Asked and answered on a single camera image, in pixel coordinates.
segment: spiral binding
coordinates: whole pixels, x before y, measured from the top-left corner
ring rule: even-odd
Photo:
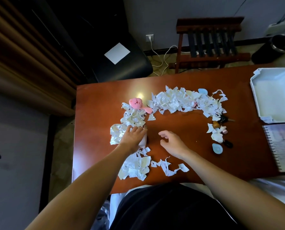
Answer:
[[[276,149],[275,149],[274,143],[272,142],[272,140],[270,138],[270,134],[268,132],[268,127],[267,126],[263,126],[263,129],[264,129],[264,132],[265,132],[265,135],[266,135],[269,147],[271,148],[271,152],[273,153],[273,156],[274,156],[275,161],[277,163],[277,167],[278,167],[279,171],[281,172],[280,160],[279,160],[278,155],[276,153]]]

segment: black trash can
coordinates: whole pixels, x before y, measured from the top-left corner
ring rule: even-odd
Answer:
[[[285,35],[278,34],[265,43],[251,56],[255,64],[271,63],[285,53]]]

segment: black baseboard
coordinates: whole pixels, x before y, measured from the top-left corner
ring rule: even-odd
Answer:
[[[235,41],[235,46],[245,46],[245,45],[252,45],[252,44],[259,44],[259,43],[266,43],[271,37],[264,37],[264,38],[253,38],[253,39],[245,39],[245,40],[239,40]],[[163,55],[168,51],[169,48],[164,49],[156,49],[154,50],[157,54]],[[169,50],[168,54],[177,53],[178,49],[176,47],[173,47]],[[182,51],[190,51],[189,46],[183,46]],[[152,50],[144,51],[146,56],[152,56],[156,55]]]
[[[48,124],[48,137],[47,137],[47,146],[45,152],[45,165],[43,169],[42,176],[42,187],[40,195],[40,204],[39,204],[39,213],[48,205],[48,193],[50,188],[50,178],[51,178],[51,168],[52,168],[52,159],[53,159],[53,143],[54,137],[57,129],[58,116],[51,115]]]

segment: white container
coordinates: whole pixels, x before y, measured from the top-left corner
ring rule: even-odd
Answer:
[[[250,78],[258,115],[265,123],[285,123],[285,68],[258,68]]]

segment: reddish-brown tabletop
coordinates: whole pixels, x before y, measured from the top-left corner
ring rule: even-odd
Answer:
[[[79,86],[76,99],[72,180],[116,147],[110,145],[110,127],[120,123],[123,117],[125,110],[121,108],[122,102],[128,103],[129,99],[140,97],[146,104],[146,100],[151,99],[151,92],[158,94],[165,91],[166,85],[170,88],[177,86],[195,91],[205,88],[209,94],[222,89],[228,98],[222,103],[227,111],[226,115],[236,120],[224,124],[229,132],[224,135],[224,139],[232,142],[234,147],[229,149],[223,145],[224,151],[221,155],[213,152],[212,143],[216,142],[211,139],[210,133],[206,133],[207,123],[212,123],[212,119],[206,118],[202,111],[177,111],[171,114],[167,110],[163,115],[156,112],[154,121],[147,121],[148,116],[146,117],[147,146],[151,149],[148,155],[153,161],[164,160],[170,156],[160,146],[161,138],[158,135],[159,131],[170,130],[178,134],[190,149],[241,179],[278,175],[262,128],[264,123],[258,117],[249,85],[253,71],[259,67],[231,67]],[[170,170],[178,168],[178,164],[183,163],[173,156],[167,161],[172,163],[169,166]],[[164,182],[202,183],[192,169],[187,173],[178,171],[175,175],[166,177],[161,167],[150,166],[150,172],[144,181],[137,178],[120,180],[117,177],[112,193],[126,192],[144,184],[155,185]]]

